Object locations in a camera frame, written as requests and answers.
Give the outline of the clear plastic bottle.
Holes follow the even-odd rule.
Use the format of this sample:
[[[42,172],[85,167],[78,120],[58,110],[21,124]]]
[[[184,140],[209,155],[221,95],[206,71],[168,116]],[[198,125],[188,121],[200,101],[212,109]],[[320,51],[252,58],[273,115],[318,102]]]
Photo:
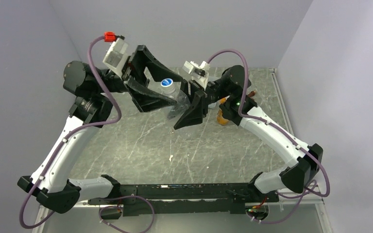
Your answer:
[[[152,110],[158,112],[167,123],[175,124],[190,106],[189,98],[180,90],[180,83],[174,82],[171,78],[165,78],[160,84],[151,84],[149,89],[177,101],[175,105]]]

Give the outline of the blue bottle cap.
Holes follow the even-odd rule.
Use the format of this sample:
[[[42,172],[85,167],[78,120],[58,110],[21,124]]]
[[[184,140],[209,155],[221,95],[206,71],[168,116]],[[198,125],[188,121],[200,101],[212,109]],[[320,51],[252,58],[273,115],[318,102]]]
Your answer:
[[[172,88],[173,87],[173,79],[171,78],[165,78],[161,81],[160,85],[165,88],[165,89],[169,89],[169,88]]]

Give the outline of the orange juice bottle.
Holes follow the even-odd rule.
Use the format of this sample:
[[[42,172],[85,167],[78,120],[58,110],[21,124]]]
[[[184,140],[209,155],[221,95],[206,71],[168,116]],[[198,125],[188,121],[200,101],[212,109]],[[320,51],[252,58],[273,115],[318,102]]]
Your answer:
[[[227,101],[228,97],[222,98],[219,101],[219,105],[224,104]],[[217,114],[217,123],[220,125],[226,125],[228,124],[229,120],[225,119],[222,115],[222,109],[219,107],[219,111]]]

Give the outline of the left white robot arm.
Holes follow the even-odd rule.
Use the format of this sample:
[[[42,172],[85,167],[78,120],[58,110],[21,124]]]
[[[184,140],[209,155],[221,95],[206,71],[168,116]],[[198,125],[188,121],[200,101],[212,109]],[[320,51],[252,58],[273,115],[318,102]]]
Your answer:
[[[147,69],[152,79],[160,82],[182,76],[160,63],[144,45],[134,53],[110,50],[104,69],[97,68],[92,58],[87,63],[72,61],[64,70],[64,89],[76,96],[66,124],[41,166],[30,176],[22,176],[18,186],[44,207],[63,214],[77,202],[103,199],[109,204],[119,200],[120,183],[109,175],[75,180],[68,176],[87,143],[104,125],[117,123],[110,119],[118,104],[113,93],[129,93],[141,112],[150,112],[172,104],[161,94],[148,89]]]

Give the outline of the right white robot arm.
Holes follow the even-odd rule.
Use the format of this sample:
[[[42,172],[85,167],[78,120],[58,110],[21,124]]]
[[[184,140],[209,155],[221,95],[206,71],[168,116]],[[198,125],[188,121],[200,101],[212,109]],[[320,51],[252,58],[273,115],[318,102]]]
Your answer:
[[[248,195],[253,201],[261,201],[271,191],[287,188],[294,193],[304,195],[313,193],[310,185],[315,184],[315,175],[325,170],[321,164],[323,149],[318,144],[308,143],[291,135],[272,120],[262,108],[246,94],[251,82],[248,70],[240,65],[227,68],[222,76],[206,84],[201,78],[207,78],[207,72],[200,67],[191,67],[187,71],[190,80],[180,80],[180,93],[188,100],[188,108],[176,121],[174,129],[201,124],[208,106],[222,98],[220,104],[222,116],[237,126],[246,129],[272,148],[284,161],[284,166],[270,172],[255,175],[248,186]]]

